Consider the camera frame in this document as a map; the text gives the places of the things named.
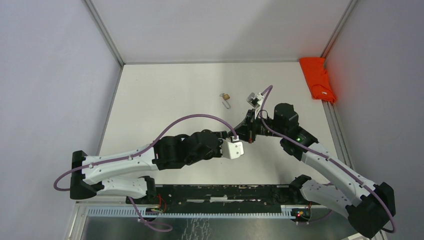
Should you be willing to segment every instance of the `gray wall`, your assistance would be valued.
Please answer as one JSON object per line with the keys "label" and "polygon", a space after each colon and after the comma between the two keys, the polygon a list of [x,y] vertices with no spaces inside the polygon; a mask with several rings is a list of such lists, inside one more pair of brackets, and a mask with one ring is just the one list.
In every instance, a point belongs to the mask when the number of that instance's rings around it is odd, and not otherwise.
{"label": "gray wall", "polygon": [[126,63],[319,56],[350,0],[93,0]]}
{"label": "gray wall", "polygon": [[422,0],[363,0],[327,59],[356,170],[394,188],[390,239],[423,234],[423,13]]}
{"label": "gray wall", "polygon": [[64,238],[53,181],[96,153],[119,69],[82,1],[1,1],[0,239]]}

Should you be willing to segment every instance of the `orange cloth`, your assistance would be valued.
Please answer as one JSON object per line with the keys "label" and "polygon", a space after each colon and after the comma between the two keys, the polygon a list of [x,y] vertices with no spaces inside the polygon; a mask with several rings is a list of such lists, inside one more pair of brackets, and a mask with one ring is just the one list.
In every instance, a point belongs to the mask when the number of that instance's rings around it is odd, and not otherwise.
{"label": "orange cloth", "polygon": [[324,69],[325,60],[322,57],[303,57],[299,62],[312,97],[335,103],[337,97],[330,87],[327,70]]}

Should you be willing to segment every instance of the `small padlock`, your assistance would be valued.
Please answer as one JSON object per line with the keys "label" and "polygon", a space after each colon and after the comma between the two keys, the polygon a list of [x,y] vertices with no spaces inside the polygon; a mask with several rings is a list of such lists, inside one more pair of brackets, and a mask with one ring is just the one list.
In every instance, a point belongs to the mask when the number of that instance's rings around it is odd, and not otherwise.
{"label": "small padlock", "polygon": [[222,98],[223,98],[224,100],[228,100],[228,99],[230,99],[230,95],[228,95],[228,94],[224,93],[224,94],[222,95]]}
{"label": "small padlock", "polygon": [[230,99],[230,95],[228,95],[226,93],[221,93],[219,96],[221,96],[224,99],[224,101],[226,102],[226,104],[224,102],[222,102],[224,107],[226,109],[230,109],[231,108],[230,103],[227,101],[228,99]]}

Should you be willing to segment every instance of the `white floor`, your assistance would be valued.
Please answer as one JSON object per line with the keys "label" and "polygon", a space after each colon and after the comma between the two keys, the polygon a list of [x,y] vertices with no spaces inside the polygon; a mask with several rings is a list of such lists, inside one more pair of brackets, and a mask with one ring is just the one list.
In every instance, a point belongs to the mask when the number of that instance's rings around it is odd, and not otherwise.
{"label": "white floor", "polygon": [[[251,108],[247,96],[269,85],[274,88],[265,109],[272,114],[278,103],[293,104],[300,125],[336,154],[322,102],[311,98],[298,62],[126,65],[100,154],[149,144],[171,122],[190,114],[214,115],[235,127]],[[222,105],[221,93],[230,95],[231,109]],[[167,135],[204,129],[228,131],[215,120],[194,118],[177,124]],[[182,169],[131,175],[150,175],[157,184],[287,184],[301,174],[327,182],[286,154],[279,142],[276,137],[258,136],[253,144],[244,144],[244,155],[238,159],[213,158]]]}

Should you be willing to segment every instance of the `red wire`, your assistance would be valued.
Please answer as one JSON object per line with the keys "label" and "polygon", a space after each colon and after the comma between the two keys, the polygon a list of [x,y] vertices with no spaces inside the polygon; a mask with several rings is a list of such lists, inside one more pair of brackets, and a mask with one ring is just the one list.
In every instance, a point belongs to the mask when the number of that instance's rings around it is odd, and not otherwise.
{"label": "red wire", "polygon": [[159,197],[159,208],[162,206],[162,202],[165,204],[164,209],[163,209],[163,213],[167,210],[167,203],[165,202],[165,200],[161,197],[160,194],[157,195]]}

